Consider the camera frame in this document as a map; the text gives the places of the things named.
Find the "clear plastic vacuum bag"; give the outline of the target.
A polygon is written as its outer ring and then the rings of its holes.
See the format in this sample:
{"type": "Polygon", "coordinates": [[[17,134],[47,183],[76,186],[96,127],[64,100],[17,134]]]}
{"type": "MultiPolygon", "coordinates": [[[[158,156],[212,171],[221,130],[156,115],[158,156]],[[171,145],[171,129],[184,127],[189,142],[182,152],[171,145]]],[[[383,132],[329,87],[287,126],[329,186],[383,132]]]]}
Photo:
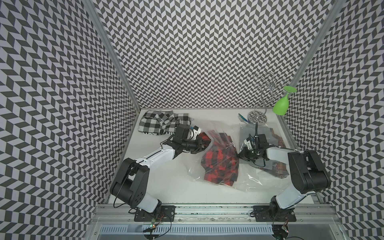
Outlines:
{"type": "MultiPolygon", "coordinates": [[[[240,153],[240,147],[244,143],[239,140],[240,134],[240,124],[226,124],[219,121],[200,121],[198,122],[198,127],[201,128],[202,132],[207,133],[208,131],[216,131],[218,133],[226,133],[232,138],[233,144],[236,148],[237,154],[240,153]]],[[[261,124],[266,125],[269,128],[274,129],[273,124],[261,124]]],[[[255,135],[258,134],[258,126],[255,126],[255,135]]],[[[261,168],[264,168],[266,164],[263,163],[262,159],[257,159],[255,163],[239,159],[239,176],[238,180],[234,183],[232,187],[227,185],[217,185],[204,180],[205,170],[201,166],[201,160],[206,150],[198,153],[193,162],[188,163],[186,166],[188,169],[188,175],[195,181],[206,183],[211,186],[226,186],[233,188],[242,192],[256,192],[259,190],[277,190],[281,192],[289,183],[290,176],[288,175],[285,179],[279,179],[274,177],[264,171],[261,168]]]]}

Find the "green plastic wine glass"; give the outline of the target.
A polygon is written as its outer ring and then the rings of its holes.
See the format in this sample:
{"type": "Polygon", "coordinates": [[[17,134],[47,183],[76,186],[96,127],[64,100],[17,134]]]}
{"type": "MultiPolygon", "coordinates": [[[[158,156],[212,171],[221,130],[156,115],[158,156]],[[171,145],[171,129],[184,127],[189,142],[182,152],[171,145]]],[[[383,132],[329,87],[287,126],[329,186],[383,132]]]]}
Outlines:
{"type": "Polygon", "coordinates": [[[273,107],[273,112],[279,116],[284,116],[287,113],[290,106],[289,97],[290,95],[297,92],[297,88],[292,86],[284,86],[283,90],[286,94],[284,95],[284,97],[279,99],[273,107]]]}

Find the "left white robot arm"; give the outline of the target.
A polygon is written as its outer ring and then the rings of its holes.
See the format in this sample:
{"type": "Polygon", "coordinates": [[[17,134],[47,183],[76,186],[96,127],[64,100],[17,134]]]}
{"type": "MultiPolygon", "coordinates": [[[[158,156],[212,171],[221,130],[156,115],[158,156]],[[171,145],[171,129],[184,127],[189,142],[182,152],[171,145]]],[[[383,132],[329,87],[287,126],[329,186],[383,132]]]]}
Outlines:
{"type": "Polygon", "coordinates": [[[147,193],[151,170],[174,160],[181,153],[197,154],[206,147],[202,136],[197,136],[195,140],[171,136],[161,142],[161,147],[153,153],[137,160],[123,160],[115,174],[110,193],[131,208],[139,208],[150,214],[158,213],[161,201],[147,193]]]}

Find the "grey folded cloth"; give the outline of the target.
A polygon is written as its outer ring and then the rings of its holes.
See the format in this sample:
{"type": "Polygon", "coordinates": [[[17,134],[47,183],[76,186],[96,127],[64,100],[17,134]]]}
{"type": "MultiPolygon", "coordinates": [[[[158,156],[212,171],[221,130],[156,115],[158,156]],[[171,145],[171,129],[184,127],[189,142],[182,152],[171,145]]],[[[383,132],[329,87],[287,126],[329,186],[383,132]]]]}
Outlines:
{"type": "MultiPolygon", "coordinates": [[[[240,134],[239,134],[239,140],[243,141],[246,138],[249,137],[249,135],[254,136],[255,135],[255,125],[253,124],[240,124],[240,134]]],[[[270,128],[266,125],[258,125],[258,134],[264,134],[267,138],[267,141],[271,141],[273,138],[272,132],[270,128]]]]}

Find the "right small circuit board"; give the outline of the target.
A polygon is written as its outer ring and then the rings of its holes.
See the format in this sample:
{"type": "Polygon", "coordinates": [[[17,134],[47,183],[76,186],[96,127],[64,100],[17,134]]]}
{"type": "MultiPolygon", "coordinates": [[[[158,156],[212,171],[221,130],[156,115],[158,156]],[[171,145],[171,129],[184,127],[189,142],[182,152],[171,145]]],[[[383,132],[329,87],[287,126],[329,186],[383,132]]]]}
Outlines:
{"type": "Polygon", "coordinates": [[[289,229],[285,225],[273,225],[272,230],[272,237],[275,240],[285,240],[289,235],[289,229]]]}

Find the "red black plaid shirt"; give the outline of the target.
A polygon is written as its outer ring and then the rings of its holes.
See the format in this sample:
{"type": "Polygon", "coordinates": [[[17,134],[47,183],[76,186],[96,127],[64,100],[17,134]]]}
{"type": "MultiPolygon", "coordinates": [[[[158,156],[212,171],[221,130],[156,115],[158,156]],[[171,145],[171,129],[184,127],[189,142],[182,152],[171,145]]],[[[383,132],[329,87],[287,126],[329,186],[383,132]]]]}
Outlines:
{"type": "Polygon", "coordinates": [[[238,180],[240,165],[232,138],[213,130],[202,132],[199,137],[206,150],[201,160],[205,170],[204,180],[232,187],[238,180]]]}

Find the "aluminium front rail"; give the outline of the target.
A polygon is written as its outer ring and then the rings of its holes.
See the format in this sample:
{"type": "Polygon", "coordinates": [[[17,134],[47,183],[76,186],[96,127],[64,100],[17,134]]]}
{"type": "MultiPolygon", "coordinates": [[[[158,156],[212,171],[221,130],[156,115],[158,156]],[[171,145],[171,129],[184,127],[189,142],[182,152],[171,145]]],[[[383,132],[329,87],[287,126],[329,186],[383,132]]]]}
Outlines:
{"type": "MultiPolygon", "coordinates": [[[[257,222],[253,216],[255,204],[173,204],[176,206],[174,224],[271,224],[257,222]]],[[[293,224],[332,225],[341,224],[334,208],[329,204],[298,204],[294,209],[296,222],[293,224]]],[[[99,205],[94,210],[90,224],[138,224],[134,210],[124,205],[114,208],[112,205],[99,205]]]]}

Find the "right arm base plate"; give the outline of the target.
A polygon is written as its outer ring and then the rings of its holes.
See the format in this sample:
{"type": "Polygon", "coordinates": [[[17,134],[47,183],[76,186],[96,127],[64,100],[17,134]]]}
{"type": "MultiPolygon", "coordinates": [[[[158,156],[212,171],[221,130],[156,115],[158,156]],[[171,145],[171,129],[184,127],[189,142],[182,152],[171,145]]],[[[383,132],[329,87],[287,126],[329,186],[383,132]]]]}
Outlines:
{"type": "Polygon", "coordinates": [[[297,221],[294,209],[282,210],[276,207],[271,210],[267,205],[253,206],[253,216],[257,222],[284,223],[286,221],[297,221]]]}

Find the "black white plaid shirt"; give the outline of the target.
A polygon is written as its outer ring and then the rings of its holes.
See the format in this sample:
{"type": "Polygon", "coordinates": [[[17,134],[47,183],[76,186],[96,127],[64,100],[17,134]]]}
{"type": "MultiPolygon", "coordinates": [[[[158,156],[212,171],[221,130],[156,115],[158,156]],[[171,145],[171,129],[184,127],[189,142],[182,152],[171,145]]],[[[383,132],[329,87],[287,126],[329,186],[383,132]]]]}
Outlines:
{"type": "Polygon", "coordinates": [[[172,135],[179,125],[190,126],[192,119],[189,114],[176,114],[173,111],[148,110],[139,122],[138,131],[148,135],[172,135]]]}

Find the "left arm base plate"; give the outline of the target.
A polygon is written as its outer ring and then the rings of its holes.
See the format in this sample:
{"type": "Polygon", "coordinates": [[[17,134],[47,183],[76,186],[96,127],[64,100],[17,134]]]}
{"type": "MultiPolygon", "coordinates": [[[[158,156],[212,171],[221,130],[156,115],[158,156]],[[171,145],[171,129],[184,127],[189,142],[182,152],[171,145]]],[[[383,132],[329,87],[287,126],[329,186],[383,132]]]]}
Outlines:
{"type": "Polygon", "coordinates": [[[176,206],[174,205],[165,205],[161,206],[160,209],[156,209],[153,213],[148,213],[142,209],[137,209],[134,221],[135,222],[151,222],[152,219],[155,219],[156,222],[166,221],[173,222],[175,218],[176,206]]]}

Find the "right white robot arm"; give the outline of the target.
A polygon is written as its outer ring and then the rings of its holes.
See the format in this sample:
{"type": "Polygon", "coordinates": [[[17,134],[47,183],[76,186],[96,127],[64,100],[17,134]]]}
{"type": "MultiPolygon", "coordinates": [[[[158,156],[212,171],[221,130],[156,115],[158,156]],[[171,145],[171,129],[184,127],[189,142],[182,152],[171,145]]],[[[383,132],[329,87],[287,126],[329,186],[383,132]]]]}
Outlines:
{"type": "Polygon", "coordinates": [[[275,161],[289,168],[291,183],[278,195],[273,196],[266,210],[272,216],[294,208],[306,196],[331,187],[331,178],[316,151],[297,151],[273,145],[258,149],[243,147],[238,154],[240,159],[255,163],[275,161]]]}

